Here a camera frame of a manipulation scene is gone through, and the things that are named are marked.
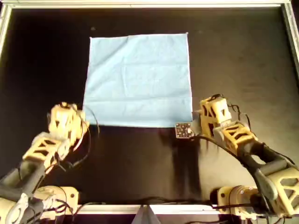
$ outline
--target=black table surface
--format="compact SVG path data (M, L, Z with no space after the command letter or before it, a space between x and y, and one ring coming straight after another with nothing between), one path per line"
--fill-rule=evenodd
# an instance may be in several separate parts
M89 37L188 32L193 108L223 93L250 116L261 141L299 157L299 96L282 14L264 9L14 9L0 66L0 174L18 165L46 114L82 104ZM171 128L101 127L80 167L43 184L73 186L80 202L136 203L147 197L209 198L214 188L254 184L227 153L176 140ZM87 151L87 141L74 161Z

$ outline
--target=metal frame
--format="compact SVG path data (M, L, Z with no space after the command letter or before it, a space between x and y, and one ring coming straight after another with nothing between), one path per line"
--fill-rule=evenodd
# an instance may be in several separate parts
M0 57L13 9L29 8L220 8L281 7L299 74L299 32L291 0L2 0L0 16ZM140 205L87 205L80 214L136 214ZM207 205L151 205L155 214L219 214Z
M199 204L153 204L150 205L156 215L219 215L218 210ZM136 214L140 205L86 205L78 214L130 215Z

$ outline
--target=white frame edge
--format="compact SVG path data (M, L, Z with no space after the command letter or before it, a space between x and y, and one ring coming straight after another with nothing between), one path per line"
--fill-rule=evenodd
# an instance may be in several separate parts
M156 215L219 215L220 212L208 205L199 204L153 204L151 209ZM134 215L140 205L86 205L78 214Z
M293 58L299 74L299 32L290 0L3 0L0 14L0 57L13 8L223 8L223 7L282 7L289 31ZM220 214L207 205L150 205L155 214ZM140 205L87 205L79 214L136 214Z

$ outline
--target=light blue cloth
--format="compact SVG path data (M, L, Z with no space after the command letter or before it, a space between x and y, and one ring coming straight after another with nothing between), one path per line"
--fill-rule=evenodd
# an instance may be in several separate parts
M91 38L86 119L100 125L174 127L192 120L187 34Z

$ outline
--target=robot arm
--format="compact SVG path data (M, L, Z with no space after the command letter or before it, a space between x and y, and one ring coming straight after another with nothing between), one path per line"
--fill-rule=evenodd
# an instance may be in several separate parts
M243 215L243 218L252 217L253 212L279 217L298 213L299 170L296 165L290 159L259 142L246 124L232 121L231 118L227 101L221 95L200 102L202 136L216 142L239 160L253 176L258 191L246 187L223 188L218 191L218 201L221 201L221 205L227 205L244 202L244 198L248 197L248 201L254 206L254 211L250 211L252 208L236 208L232 211L235 215ZM190 135L194 133L185 132L185 136ZM256 162L254 155L258 156L264 164Z
M36 136L19 167L0 180L0 224L32 223L42 216L45 208L57 204L54 197L57 192L68 190L74 192L72 195L78 194L73 188L36 190L45 175L67 156L77 139L72 151L78 148L88 126L85 114L75 104L62 103L52 108L49 133Z

